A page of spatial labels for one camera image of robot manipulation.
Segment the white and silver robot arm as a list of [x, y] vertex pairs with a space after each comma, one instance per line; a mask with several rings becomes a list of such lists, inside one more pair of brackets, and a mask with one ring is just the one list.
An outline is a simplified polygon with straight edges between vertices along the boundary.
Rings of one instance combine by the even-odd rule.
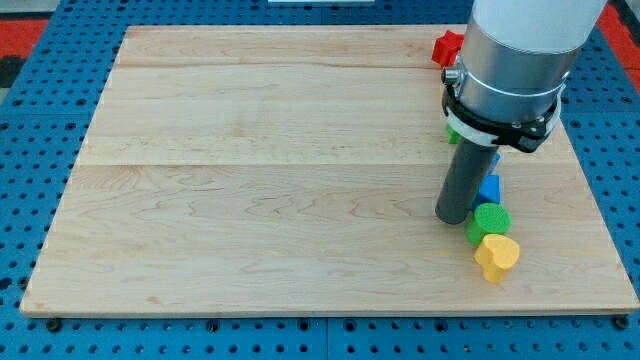
[[476, 0], [442, 107], [461, 149], [531, 153], [559, 122], [565, 82], [606, 0]]

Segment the green block behind arm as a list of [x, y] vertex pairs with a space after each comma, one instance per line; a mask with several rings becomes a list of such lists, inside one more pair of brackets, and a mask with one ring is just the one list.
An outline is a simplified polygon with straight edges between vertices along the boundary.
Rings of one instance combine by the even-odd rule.
[[449, 124], [446, 125], [446, 131], [448, 134], [448, 143], [451, 145], [457, 145], [460, 140], [460, 134], [454, 130]]

